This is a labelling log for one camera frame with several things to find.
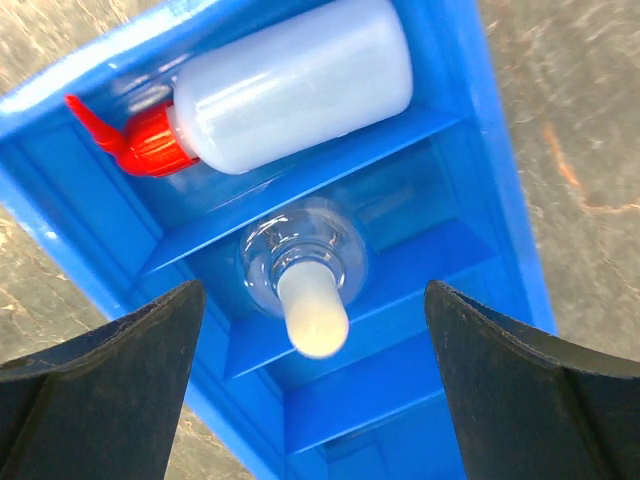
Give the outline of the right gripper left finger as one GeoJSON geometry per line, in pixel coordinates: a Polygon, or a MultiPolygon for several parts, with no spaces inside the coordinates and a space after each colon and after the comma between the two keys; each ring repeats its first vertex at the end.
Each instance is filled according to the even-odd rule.
{"type": "Polygon", "coordinates": [[[1,366],[4,479],[161,479],[206,294],[188,281],[137,311],[1,366]]]}

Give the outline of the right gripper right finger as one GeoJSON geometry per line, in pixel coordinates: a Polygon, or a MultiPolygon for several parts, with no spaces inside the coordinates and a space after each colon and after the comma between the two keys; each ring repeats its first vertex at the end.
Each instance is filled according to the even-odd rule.
{"type": "Polygon", "coordinates": [[[467,478],[638,478],[638,362],[441,281],[428,283],[424,309],[467,478]]]}

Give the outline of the glass flask white stopper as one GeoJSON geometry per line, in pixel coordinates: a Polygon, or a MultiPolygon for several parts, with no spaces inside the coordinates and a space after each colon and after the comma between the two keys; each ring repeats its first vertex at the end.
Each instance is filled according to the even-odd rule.
{"type": "Polygon", "coordinates": [[[249,296],[284,320],[295,350],[326,359],[343,348],[346,306],[369,269],[367,242],[344,207],[317,196],[294,201],[245,227],[238,258],[249,296]]]}

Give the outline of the white wash bottle red cap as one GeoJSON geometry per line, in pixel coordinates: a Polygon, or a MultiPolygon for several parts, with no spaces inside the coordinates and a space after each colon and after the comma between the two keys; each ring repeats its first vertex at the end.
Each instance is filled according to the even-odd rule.
{"type": "Polygon", "coordinates": [[[413,94],[407,39],[389,1],[333,1],[199,55],[168,102],[105,123],[67,106],[136,176],[197,163],[239,175],[403,112],[413,94]]]}

